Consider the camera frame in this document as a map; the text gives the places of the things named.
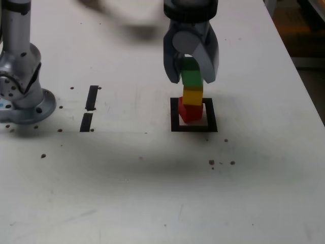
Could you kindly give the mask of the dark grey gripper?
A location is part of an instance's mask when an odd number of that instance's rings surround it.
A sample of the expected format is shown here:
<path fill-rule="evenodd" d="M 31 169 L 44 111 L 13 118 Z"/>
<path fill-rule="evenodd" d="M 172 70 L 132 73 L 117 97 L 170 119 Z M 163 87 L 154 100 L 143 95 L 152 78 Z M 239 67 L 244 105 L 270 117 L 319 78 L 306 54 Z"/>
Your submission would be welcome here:
<path fill-rule="evenodd" d="M 172 83 L 177 84 L 180 81 L 184 54 L 196 60 L 203 80 L 207 83 L 215 81 L 219 51 L 218 41 L 209 21 L 201 23 L 170 21 L 169 30 L 164 36 L 164 68 Z"/>

